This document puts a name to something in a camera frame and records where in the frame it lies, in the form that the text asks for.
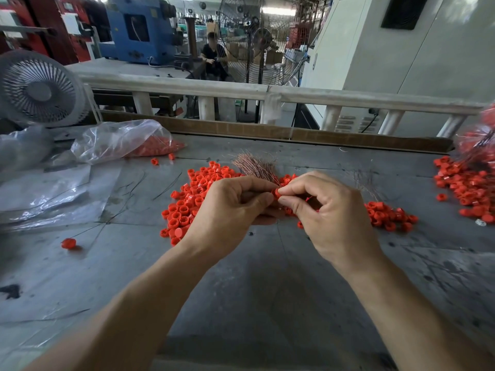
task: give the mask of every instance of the left hand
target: left hand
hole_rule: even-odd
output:
[[[252,224],[275,224],[285,214],[274,204],[274,188],[274,183],[249,175],[215,181],[182,242],[206,248],[215,262],[226,257]]]

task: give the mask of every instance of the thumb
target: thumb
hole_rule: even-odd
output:
[[[302,222],[314,212],[309,204],[296,196],[282,195],[278,198],[278,202],[283,206],[289,207]]]
[[[273,203],[274,199],[272,193],[264,192],[249,200],[244,206],[248,208],[252,217],[256,218],[266,207]]]

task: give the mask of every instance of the blue machine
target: blue machine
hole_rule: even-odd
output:
[[[175,6],[165,0],[108,0],[106,13],[113,42],[101,43],[103,57],[120,61],[167,65],[174,61],[182,32],[170,24]]]

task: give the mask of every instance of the white machine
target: white machine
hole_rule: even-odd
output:
[[[495,0],[427,0],[412,30],[382,27],[391,1],[335,0],[301,86],[495,99]],[[321,125],[325,107],[307,107]],[[366,132],[377,133],[386,114],[380,110]],[[372,119],[367,110],[343,108],[336,131],[360,132]],[[394,135],[434,137],[444,122],[406,112]]]

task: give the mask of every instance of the hand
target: hand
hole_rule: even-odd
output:
[[[384,258],[359,190],[320,172],[310,172],[278,189],[278,202],[292,208],[315,248],[346,278]],[[316,196],[316,212],[298,194]]]
[[[216,263],[241,243],[250,225],[274,224],[284,215],[270,193],[275,188],[249,175],[215,181],[183,241],[209,249]]]

